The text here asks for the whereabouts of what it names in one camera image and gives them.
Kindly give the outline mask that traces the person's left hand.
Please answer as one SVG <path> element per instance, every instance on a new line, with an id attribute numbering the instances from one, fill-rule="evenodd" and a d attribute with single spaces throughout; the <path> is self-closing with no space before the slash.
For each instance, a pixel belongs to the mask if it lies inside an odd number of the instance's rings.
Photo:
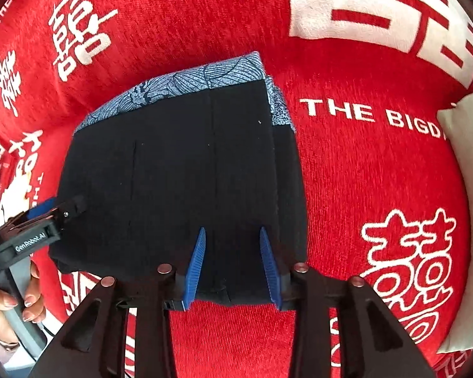
<path id="1" fill-rule="evenodd" d="M 19 346 L 19 339 L 13 331 L 6 313 L 15 309 L 18 301 L 9 293 L 0 290 L 0 358 L 9 358 Z M 38 324 L 46 317 L 44 297 L 40 287 L 40 271 L 36 264 L 30 264 L 30 283 L 24 298 L 25 309 L 22 318 L 25 322 Z"/>

